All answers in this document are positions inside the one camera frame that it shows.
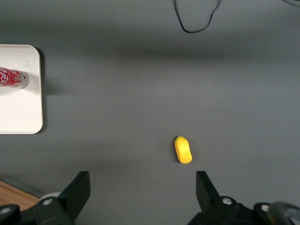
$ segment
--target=yellow toy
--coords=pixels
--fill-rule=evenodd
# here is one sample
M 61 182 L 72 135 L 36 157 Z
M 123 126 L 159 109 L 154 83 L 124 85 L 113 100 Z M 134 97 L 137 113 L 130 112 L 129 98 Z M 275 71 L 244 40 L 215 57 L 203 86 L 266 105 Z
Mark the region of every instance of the yellow toy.
M 178 136 L 175 140 L 175 149 L 177 157 L 182 164 L 188 164 L 192 161 L 193 157 L 186 138 Z

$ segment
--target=white plastic tray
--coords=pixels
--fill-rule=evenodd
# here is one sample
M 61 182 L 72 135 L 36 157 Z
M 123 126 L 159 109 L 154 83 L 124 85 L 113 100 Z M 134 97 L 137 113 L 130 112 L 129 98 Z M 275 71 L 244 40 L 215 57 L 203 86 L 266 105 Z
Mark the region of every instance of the white plastic tray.
M 35 134 L 43 126 L 38 51 L 30 45 L 0 45 L 0 67 L 24 71 L 23 89 L 0 87 L 0 134 Z

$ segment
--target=black wire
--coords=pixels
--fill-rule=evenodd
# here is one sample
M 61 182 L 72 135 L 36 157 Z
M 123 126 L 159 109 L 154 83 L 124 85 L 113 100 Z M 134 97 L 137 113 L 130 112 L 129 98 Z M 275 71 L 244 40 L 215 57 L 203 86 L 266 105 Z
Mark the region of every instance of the black wire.
M 181 21 L 181 18 L 180 18 L 180 15 L 179 15 L 179 11 L 178 11 L 178 8 L 177 8 L 176 0 L 173 0 L 173 3 L 174 3 L 175 11 L 176 11 L 176 14 L 177 14 L 177 17 L 178 17 L 178 20 L 179 20 L 179 23 L 180 23 L 182 29 L 183 29 L 186 33 L 193 34 L 193 33 L 197 33 L 197 32 L 203 31 L 203 30 L 205 30 L 206 28 L 208 28 L 208 26 L 210 25 L 212 16 L 214 15 L 216 9 L 219 7 L 219 5 L 220 5 L 220 3 L 221 3 L 221 0 L 217 0 L 217 5 L 216 5 L 216 7 L 214 8 L 214 10 L 212 11 L 212 13 L 211 13 L 211 15 L 210 15 L 210 20 L 208 21 L 207 25 L 206 25 L 205 27 L 201 28 L 200 30 L 195 30 L 195 31 L 188 31 L 187 29 L 184 28 L 184 26 L 183 26 L 183 24 L 182 24 L 182 21 Z
M 289 2 L 288 0 L 282 0 L 282 1 L 286 2 L 287 4 L 290 4 L 291 6 L 295 6 L 295 7 L 299 7 L 300 8 L 300 5 L 293 4 L 293 3 Z

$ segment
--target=coca-cola can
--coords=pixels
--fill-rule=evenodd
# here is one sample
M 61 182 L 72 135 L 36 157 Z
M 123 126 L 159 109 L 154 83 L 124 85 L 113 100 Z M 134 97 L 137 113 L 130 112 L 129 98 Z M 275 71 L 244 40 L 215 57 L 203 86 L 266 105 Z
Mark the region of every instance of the coca-cola can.
M 28 82 L 25 72 L 0 67 L 0 87 L 25 88 Z

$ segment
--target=screw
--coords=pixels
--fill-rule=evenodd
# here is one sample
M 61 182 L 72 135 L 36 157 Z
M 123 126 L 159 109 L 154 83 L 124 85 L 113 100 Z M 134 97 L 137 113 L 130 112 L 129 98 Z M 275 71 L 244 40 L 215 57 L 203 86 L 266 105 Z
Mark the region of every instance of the screw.
M 49 205 L 49 204 L 51 204 L 52 201 L 53 201 L 52 198 L 49 198 L 49 199 L 43 201 L 42 204 L 43 204 L 43 205 Z
M 262 209 L 262 211 L 268 212 L 269 206 L 268 205 L 262 205 L 261 209 Z
M 232 204 L 232 201 L 230 198 L 223 198 L 222 199 L 222 202 L 225 204 L 225 205 L 231 205 Z
M 0 215 L 3 215 L 3 214 L 8 213 L 10 211 L 11 211 L 11 209 L 9 207 L 4 208 L 4 209 L 0 210 Z

